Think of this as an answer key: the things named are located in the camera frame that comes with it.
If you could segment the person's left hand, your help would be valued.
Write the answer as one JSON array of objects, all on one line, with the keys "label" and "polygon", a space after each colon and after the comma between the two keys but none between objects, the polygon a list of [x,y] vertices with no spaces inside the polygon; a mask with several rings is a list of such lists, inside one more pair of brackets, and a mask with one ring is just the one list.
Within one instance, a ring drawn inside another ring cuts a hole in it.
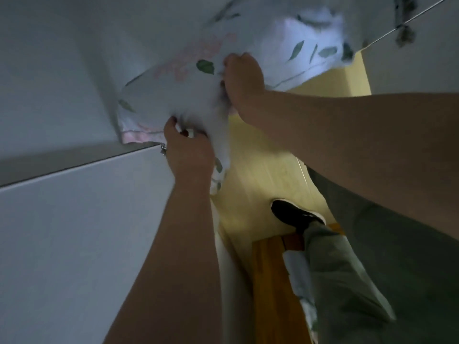
[{"label": "person's left hand", "polygon": [[215,155],[208,138],[178,136],[166,140],[166,158],[177,186],[202,188],[209,193]]}]

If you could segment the white leaf-print bed sheet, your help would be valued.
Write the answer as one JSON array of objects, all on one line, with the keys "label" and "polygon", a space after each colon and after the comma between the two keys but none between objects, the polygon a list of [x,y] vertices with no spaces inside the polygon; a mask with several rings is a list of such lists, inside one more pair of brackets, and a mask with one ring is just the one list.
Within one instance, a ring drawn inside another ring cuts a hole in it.
[{"label": "white leaf-print bed sheet", "polygon": [[118,96],[123,144],[166,144],[164,125],[204,131],[216,156],[210,194],[230,167],[231,106],[221,80],[224,59],[249,53],[267,90],[288,91],[352,63],[363,39],[354,0],[231,0],[196,39],[128,82]]}]

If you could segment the grey-green shirt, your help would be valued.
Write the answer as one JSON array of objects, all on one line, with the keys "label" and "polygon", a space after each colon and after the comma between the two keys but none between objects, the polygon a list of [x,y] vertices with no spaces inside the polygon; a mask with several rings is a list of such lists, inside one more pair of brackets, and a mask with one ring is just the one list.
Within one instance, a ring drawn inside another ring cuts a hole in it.
[{"label": "grey-green shirt", "polygon": [[389,344],[459,344],[459,241],[308,169],[395,321]]}]

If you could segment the black shoe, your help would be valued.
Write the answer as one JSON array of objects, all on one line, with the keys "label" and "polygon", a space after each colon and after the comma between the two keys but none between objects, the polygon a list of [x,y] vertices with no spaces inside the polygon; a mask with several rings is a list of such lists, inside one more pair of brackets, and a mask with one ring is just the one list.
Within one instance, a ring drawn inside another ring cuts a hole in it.
[{"label": "black shoe", "polygon": [[320,213],[303,209],[286,199],[273,199],[270,209],[279,221],[294,227],[295,232],[301,236],[313,222],[326,225],[326,220]]}]

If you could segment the person's right forearm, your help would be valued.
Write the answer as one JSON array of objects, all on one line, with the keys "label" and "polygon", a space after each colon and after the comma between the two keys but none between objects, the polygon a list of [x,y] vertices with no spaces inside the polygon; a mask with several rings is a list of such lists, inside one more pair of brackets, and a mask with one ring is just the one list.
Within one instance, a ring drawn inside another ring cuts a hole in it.
[{"label": "person's right forearm", "polygon": [[459,240],[459,93],[263,92],[238,111],[325,178]]}]

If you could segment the person's right hand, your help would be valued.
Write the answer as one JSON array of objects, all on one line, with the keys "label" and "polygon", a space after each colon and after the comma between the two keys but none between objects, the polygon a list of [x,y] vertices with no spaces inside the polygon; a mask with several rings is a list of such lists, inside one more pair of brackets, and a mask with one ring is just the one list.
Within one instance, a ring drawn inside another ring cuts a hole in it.
[{"label": "person's right hand", "polygon": [[249,53],[237,54],[236,77],[236,97],[231,105],[243,121],[248,121],[265,93],[262,70]]}]

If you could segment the person's left forearm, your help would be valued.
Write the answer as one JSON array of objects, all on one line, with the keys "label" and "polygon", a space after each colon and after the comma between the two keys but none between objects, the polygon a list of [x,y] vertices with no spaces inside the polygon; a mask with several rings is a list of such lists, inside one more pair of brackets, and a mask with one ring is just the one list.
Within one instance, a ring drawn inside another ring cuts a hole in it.
[{"label": "person's left forearm", "polygon": [[158,232],[103,344],[222,344],[210,180],[176,179]]}]

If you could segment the white wardrobe door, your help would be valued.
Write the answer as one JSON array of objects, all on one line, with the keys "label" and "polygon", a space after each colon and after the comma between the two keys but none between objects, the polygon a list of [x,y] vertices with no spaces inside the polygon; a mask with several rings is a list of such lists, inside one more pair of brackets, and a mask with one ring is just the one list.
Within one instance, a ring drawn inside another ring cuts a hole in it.
[{"label": "white wardrobe door", "polygon": [[459,92],[459,0],[417,0],[415,41],[396,44],[393,0],[358,0],[372,94]]}]

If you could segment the light grey trouser leg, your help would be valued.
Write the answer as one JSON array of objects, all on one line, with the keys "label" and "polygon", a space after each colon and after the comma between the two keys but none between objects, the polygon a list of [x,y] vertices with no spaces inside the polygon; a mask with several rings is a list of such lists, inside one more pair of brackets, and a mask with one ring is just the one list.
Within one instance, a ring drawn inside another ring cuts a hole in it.
[{"label": "light grey trouser leg", "polygon": [[396,316],[347,238],[313,221],[303,233],[319,344],[384,344]]}]

